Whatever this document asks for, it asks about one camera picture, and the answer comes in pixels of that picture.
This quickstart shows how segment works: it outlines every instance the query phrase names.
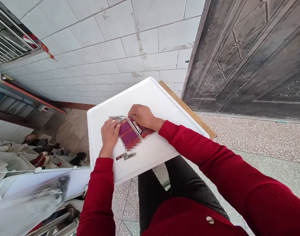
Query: hand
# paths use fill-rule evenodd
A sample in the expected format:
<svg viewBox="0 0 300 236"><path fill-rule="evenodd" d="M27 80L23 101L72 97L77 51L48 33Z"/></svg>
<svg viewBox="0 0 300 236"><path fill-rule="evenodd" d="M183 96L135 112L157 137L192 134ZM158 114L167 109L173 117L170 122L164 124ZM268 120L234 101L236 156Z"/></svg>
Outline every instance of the hand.
<svg viewBox="0 0 300 236"><path fill-rule="evenodd" d="M113 148L117 143L118 133L121 127L121 125L118 124L114 129L116 123L117 121L113 121L112 118L104 122L104 125L101 128L103 146L99 153L99 157L111 157Z"/></svg>
<svg viewBox="0 0 300 236"><path fill-rule="evenodd" d="M128 112L128 116L130 115L138 124L155 131L159 131L165 122L155 117L149 107L140 104L134 104L131 107Z"/></svg>

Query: person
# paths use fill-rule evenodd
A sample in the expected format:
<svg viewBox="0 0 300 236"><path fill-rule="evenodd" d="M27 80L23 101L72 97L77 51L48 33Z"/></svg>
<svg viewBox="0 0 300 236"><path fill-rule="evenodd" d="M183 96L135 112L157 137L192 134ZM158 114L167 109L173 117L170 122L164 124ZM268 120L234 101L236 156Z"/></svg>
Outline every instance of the person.
<svg viewBox="0 0 300 236"><path fill-rule="evenodd" d="M157 131L179 154L195 163L255 235L300 235L300 199L287 186L265 176L225 146L155 117L149 107L133 105L128 115ZM91 173L78 236L115 235L111 154L119 127L113 132L114 126L109 119L101 129L103 146ZM230 222L212 191L181 156L165 164L171 194L152 170L138 176L142 235L248 235Z"/></svg>

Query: left hand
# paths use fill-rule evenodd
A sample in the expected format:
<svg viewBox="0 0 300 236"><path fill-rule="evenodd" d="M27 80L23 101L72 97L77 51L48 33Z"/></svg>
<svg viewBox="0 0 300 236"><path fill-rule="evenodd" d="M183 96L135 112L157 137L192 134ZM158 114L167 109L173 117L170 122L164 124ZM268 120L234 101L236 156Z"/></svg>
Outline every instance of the left hand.
<svg viewBox="0 0 300 236"><path fill-rule="evenodd" d="M118 133L121 127L121 125L118 124L114 129L116 123L117 121L116 120L113 121L112 118L104 122L104 125L101 128L103 146L99 153L99 157L108 157L108 158L111 157L113 148L117 143Z"/></svg>

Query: gray metal door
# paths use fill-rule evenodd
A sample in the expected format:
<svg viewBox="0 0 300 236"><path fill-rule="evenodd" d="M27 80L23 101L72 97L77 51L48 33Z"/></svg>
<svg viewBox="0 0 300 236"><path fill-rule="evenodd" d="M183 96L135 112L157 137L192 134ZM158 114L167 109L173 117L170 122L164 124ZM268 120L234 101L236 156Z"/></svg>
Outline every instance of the gray metal door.
<svg viewBox="0 0 300 236"><path fill-rule="evenodd" d="M211 0L183 101L300 119L300 0Z"/></svg>

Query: red knit sleeve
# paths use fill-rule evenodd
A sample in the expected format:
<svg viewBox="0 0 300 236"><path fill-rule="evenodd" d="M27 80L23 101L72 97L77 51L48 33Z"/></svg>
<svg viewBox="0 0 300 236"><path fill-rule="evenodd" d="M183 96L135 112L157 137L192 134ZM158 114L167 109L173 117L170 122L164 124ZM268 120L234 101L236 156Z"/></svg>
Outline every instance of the red knit sleeve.
<svg viewBox="0 0 300 236"><path fill-rule="evenodd" d="M112 212L114 191L113 159L98 158L91 173L84 207L77 228L78 236L115 235Z"/></svg>
<svg viewBox="0 0 300 236"><path fill-rule="evenodd" d="M300 231L300 199L284 184L265 176L225 146L184 126L165 121L159 135L198 165L256 235Z"/></svg>

